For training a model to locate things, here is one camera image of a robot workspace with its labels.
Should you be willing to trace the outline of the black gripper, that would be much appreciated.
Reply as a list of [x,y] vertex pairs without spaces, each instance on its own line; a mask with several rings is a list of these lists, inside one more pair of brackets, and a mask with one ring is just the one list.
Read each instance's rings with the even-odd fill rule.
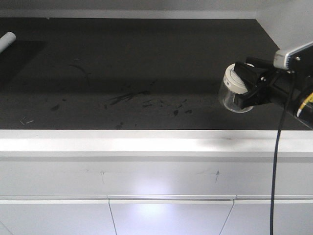
[[241,109],[273,103],[284,108],[292,92],[287,112],[292,115],[313,114],[313,69],[289,71],[274,68],[273,62],[255,57],[236,62],[235,73],[247,92],[236,94],[234,103]]

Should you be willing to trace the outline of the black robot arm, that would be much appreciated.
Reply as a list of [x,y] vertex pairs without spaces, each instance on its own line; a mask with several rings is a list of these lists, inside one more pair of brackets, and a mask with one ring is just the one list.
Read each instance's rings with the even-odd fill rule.
[[234,71],[247,91],[237,94],[240,108],[273,103],[307,127],[313,127],[313,70],[284,70],[270,61],[248,57],[236,62]]

